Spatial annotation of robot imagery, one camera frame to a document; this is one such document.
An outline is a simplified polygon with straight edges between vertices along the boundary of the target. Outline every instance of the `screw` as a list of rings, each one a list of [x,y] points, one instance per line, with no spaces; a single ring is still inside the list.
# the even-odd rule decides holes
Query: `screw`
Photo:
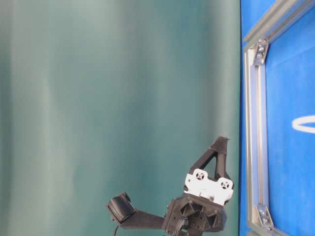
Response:
[[[263,51],[265,51],[265,48],[264,48],[263,46],[259,46],[259,47],[258,47],[258,51],[259,51],[260,53],[262,53]]]

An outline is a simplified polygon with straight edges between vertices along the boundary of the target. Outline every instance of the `teal backdrop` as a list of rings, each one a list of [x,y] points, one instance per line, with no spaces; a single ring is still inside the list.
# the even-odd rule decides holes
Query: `teal backdrop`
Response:
[[[123,191],[162,216],[218,135],[234,195],[205,235],[238,235],[238,0],[2,0],[0,76],[1,236],[111,235]]]

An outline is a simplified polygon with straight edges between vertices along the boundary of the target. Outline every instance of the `black 3d-printed part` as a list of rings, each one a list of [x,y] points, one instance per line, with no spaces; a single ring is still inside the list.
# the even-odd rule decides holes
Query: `black 3d-printed part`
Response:
[[[107,207],[114,216],[114,219],[120,224],[136,212],[136,209],[131,205],[130,198],[126,192],[112,198]]]
[[[189,221],[187,232],[181,236],[201,236],[203,232],[218,232],[224,229],[226,214],[223,206],[191,194],[183,194],[173,199],[168,207],[162,228],[173,234],[177,222],[182,217]]]
[[[226,149],[227,149],[228,138],[222,136],[218,137],[217,140],[202,154],[202,156],[192,165],[189,170],[189,174],[193,174],[195,169],[203,170],[207,164],[216,157],[216,173],[213,178],[208,177],[211,180],[218,180],[221,177],[231,179],[225,171],[226,166]]]
[[[127,193],[112,198],[106,205],[111,217],[124,229],[161,229],[164,218],[136,210]]]

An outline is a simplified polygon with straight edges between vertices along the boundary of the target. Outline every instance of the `white mounting plate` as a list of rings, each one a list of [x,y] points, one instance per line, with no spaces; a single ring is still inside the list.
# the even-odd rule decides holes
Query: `white mounting plate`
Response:
[[[209,199],[221,206],[233,195],[233,182],[227,178],[219,178],[218,181],[208,179],[208,173],[201,169],[195,169],[193,174],[187,174],[185,185],[188,191],[198,197]]]

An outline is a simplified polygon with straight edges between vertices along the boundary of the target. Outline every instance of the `bolt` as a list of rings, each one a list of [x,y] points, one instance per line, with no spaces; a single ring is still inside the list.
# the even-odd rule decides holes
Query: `bolt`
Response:
[[[265,51],[265,48],[260,45],[260,46],[258,47],[258,51],[259,51],[260,53],[262,53],[263,51]]]
[[[256,58],[257,58],[257,59],[261,59],[261,58],[262,58],[262,54],[261,54],[261,53],[257,53]]]

